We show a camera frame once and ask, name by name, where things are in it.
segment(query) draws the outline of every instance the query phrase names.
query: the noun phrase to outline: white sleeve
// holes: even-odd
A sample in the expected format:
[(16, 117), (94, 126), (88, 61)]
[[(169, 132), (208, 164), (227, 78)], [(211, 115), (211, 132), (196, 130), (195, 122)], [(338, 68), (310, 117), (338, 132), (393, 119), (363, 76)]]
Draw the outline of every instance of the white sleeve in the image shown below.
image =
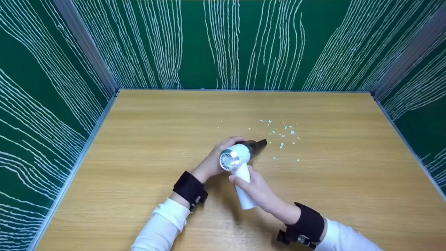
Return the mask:
[(349, 226), (327, 220), (327, 232), (315, 251), (382, 251), (376, 244)]
[(152, 212), (152, 217), (139, 233), (132, 251), (168, 251), (173, 241), (186, 226), (190, 211), (183, 205), (167, 199)]

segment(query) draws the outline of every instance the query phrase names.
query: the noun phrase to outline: green panel with white lines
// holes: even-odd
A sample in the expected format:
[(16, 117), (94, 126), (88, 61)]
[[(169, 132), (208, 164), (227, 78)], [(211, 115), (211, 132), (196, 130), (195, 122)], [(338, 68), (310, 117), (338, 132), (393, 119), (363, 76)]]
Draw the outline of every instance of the green panel with white lines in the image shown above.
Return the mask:
[(369, 91), (443, 0), (73, 0), (122, 88)]
[(0, 251), (21, 251), (110, 95), (51, 0), (0, 1), (0, 38)]
[(446, 194), (446, 31), (379, 101)]

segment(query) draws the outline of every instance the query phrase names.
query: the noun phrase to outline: wrist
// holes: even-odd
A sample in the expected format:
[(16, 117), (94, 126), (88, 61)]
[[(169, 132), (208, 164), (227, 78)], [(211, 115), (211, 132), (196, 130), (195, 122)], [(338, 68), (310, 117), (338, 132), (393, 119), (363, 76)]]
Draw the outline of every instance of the wrist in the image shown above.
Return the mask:
[(300, 219), (301, 209), (278, 198), (276, 206), (270, 214), (287, 225), (293, 225)]
[(209, 176), (206, 174), (206, 172), (203, 172), (200, 170), (199, 167), (196, 167), (190, 171), (190, 174), (192, 174), (196, 179), (198, 179), (201, 183), (206, 183), (206, 181), (209, 179)]

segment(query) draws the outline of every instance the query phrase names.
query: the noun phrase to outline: right hand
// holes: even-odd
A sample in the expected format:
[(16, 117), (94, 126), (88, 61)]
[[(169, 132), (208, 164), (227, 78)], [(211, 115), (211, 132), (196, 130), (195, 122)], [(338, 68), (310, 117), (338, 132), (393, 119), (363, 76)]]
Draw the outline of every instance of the right hand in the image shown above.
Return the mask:
[(229, 180), (251, 198), (251, 200), (259, 205), (265, 212), (270, 213), (278, 200), (271, 188), (268, 186), (262, 175), (252, 166), (248, 165), (251, 182), (248, 183), (240, 177), (231, 175)]

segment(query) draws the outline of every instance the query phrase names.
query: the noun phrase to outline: table surface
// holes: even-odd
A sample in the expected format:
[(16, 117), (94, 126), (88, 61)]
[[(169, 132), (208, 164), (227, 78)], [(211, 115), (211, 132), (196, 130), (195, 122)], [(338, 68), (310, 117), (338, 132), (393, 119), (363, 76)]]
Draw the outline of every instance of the table surface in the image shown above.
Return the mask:
[[(446, 203), (369, 94), (121, 90), (37, 250), (129, 250), (182, 172), (231, 135), (271, 142), (253, 165), (290, 203), (384, 250), (444, 248)], [(206, 189), (173, 250), (306, 250), (241, 210), (226, 174)]]

